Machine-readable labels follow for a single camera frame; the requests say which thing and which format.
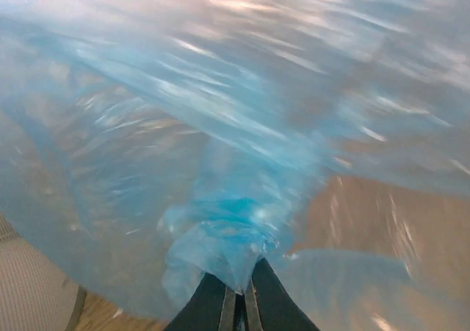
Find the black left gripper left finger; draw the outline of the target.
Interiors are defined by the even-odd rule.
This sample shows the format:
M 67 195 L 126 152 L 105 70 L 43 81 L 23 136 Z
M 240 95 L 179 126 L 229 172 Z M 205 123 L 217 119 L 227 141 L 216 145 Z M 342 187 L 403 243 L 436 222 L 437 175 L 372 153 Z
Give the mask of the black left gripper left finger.
M 236 293 L 212 274 L 205 274 L 195 293 L 164 331 L 235 330 Z

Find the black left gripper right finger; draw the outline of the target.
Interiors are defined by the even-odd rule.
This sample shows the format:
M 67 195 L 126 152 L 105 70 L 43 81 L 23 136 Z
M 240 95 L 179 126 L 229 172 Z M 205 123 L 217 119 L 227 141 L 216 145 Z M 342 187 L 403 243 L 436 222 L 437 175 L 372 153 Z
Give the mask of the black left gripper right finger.
M 254 267 L 244 293 L 243 320 L 249 331 L 319 331 L 297 306 L 263 258 Z

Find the blue translucent plastic trash bag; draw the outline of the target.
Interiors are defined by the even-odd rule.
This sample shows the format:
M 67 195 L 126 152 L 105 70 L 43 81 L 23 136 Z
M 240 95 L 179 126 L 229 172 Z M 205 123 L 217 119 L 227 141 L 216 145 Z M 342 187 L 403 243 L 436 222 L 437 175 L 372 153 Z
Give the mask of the blue translucent plastic trash bag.
M 469 0 L 1 0 L 1 212 L 172 319 L 260 258 L 332 330 L 469 328 Z

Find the translucent grey plastic trash bin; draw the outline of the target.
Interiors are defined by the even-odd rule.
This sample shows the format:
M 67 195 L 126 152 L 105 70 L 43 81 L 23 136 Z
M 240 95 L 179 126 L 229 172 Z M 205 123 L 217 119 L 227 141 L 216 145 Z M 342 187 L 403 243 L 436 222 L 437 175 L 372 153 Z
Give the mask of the translucent grey plastic trash bin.
M 86 293 L 1 218 L 1 329 L 74 330 Z

